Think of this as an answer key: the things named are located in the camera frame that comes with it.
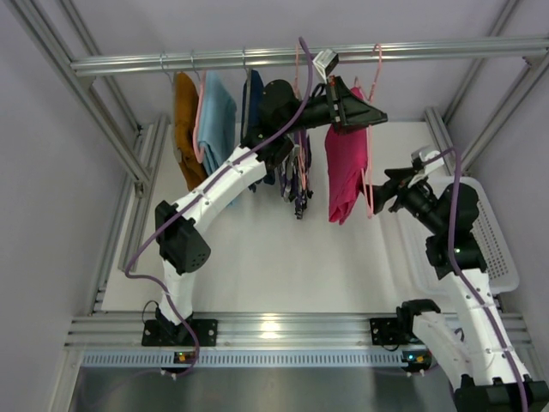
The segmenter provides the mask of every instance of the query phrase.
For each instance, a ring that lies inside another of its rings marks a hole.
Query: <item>light blue garment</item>
[[[214,71],[206,73],[202,111],[198,126],[198,147],[204,148],[202,164],[207,174],[215,172],[235,148],[234,128],[237,104]]]

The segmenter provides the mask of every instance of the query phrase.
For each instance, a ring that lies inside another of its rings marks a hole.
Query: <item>white board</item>
[[[314,197],[302,221],[282,201],[278,186],[260,185],[255,194],[243,192],[210,226],[204,237],[212,255],[196,278],[196,311],[393,312],[404,300],[430,297],[412,284],[394,215],[383,212],[368,220],[361,196],[343,226],[328,222],[327,129],[310,133]],[[373,140],[378,184],[384,181],[383,169],[409,166],[414,150],[432,144],[421,122],[376,126]],[[186,192],[166,142],[151,210]],[[145,236],[153,231],[154,213],[149,213]],[[162,277],[156,243],[143,253],[136,273]],[[432,298],[452,312],[446,298]],[[140,311],[151,299],[160,299],[157,285],[128,280],[114,270],[102,309]]]

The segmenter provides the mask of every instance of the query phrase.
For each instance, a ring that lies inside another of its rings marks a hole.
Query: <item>black mounting plate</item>
[[[371,343],[374,346],[406,345],[407,339],[399,331],[398,318],[371,318]]]
[[[192,319],[189,326],[195,332],[200,346],[212,347],[217,343],[217,319]],[[187,334],[182,342],[175,343],[156,319],[145,322],[141,345],[151,346],[195,346],[192,336]]]

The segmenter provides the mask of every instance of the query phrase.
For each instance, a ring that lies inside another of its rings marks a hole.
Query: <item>clothing rod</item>
[[[549,39],[543,36],[486,37],[446,39],[411,43],[386,43],[383,61],[432,60],[445,58],[495,58],[504,56],[543,55]],[[377,54],[374,44],[339,45],[311,48],[313,54],[332,48],[341,63],[373,63]],[[300,57],[305,64],[305,56]],[[275,67],[295,64],[295,49],[243,49],[196,53],[158,53],[135,56],[91,56],[71,63],[77,76],[110,76],[124,73],[152,73],[237,67]]]

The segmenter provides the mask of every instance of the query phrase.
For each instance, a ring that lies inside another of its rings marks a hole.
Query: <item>white plastic basket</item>
[[[453,176],[429,178],[429,184],[437,197],[453,182]],[[519,283],[518,272],[488,197],[479,181],[462,178],[461,182],[472,186],[479,195],[479,218],[473,224],[473,236],[488,265],[492,293],[501,294],[515,290]],[[399,211],[396,216],[415,283],[428,294],[445,294],[425,254],[425,240],[431,233],[405,210]]]

